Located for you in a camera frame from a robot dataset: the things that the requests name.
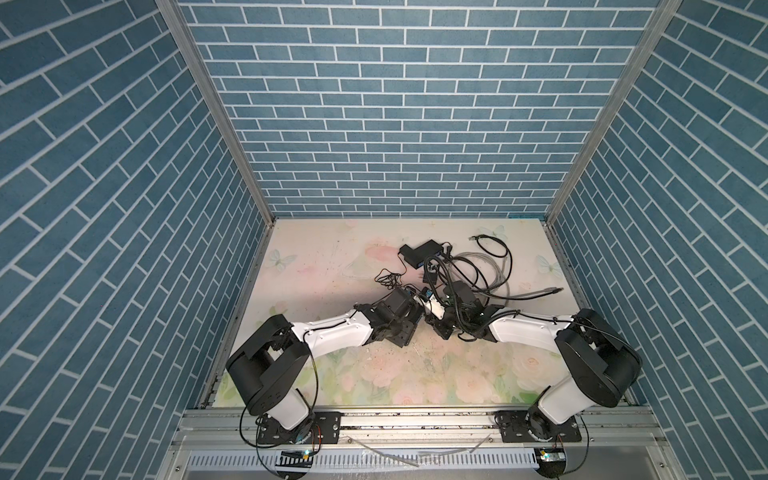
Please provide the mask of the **black network switch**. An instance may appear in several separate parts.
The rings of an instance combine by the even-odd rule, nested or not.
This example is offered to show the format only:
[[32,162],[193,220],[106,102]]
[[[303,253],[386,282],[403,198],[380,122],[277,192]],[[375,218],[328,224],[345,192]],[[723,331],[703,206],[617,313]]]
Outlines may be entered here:
[[435,240],[427,240],[417,247],[403,245],[398,253],[403,261],[414,269],[421,268],[429,258],[444,258],[443,246]]

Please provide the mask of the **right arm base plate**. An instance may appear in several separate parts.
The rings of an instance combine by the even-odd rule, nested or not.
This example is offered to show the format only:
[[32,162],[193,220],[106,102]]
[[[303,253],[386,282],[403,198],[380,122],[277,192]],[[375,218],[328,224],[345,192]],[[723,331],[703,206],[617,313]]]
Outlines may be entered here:
[[574,417],[565,423],[555,424],[538,411],[500,410],[494,413],[493,421],[504,443],[582,441],[582,434]]

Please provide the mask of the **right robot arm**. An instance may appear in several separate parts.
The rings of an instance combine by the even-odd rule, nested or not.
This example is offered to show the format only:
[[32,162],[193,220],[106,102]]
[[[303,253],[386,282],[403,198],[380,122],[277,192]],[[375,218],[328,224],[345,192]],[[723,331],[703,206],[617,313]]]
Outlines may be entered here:
[[420,293],[427,323],[447,340],[463,334],[468,341],[513,343],[558,354],[567,375],[546,387],[528,409],[525,421],[543,438],[550,427],[568,423],[593,405],[613,408],[637,380],[642,359],[596,311],[548,316],[484,304],[462,282],[441,294]]

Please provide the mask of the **small black power adapter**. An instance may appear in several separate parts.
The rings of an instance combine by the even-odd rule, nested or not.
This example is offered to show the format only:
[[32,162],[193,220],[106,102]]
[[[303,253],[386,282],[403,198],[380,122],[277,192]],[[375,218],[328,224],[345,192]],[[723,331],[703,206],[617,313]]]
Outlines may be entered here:
[[423,265],[423,282],[430,285],[439,282],[439,265],[437,263],[425,263]]

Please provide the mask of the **long black switch box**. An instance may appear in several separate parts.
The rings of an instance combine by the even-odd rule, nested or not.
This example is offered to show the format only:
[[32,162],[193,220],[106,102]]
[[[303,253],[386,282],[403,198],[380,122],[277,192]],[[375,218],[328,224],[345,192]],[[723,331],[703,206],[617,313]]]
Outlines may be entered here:
[[416,332],[419,320],[398,320],[390,325],[386,339],[399,348],[408,346]]

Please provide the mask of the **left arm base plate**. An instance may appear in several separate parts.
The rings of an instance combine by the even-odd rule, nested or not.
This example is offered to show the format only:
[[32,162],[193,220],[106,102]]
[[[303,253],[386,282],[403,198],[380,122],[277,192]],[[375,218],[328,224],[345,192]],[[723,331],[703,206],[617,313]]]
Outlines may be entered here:
[[267,416],[261,422],[258,443],[260,445],[283,444],[337,444],[342,414],[339,411],[319,411],[310,414],[295,428],[286,429],[276,419]]

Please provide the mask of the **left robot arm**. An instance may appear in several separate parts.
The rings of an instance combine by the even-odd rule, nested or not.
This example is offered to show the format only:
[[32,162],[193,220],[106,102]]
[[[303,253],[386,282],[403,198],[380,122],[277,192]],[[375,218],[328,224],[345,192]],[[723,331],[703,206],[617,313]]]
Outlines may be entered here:
[[380,341],[403,348],[424,313],[414,291],[397,288],[327,319],[293,323],[273,315],[230,355],[226,370],[250,415],[266,415],[293,430],[312,411],[294,388],[308,361]]

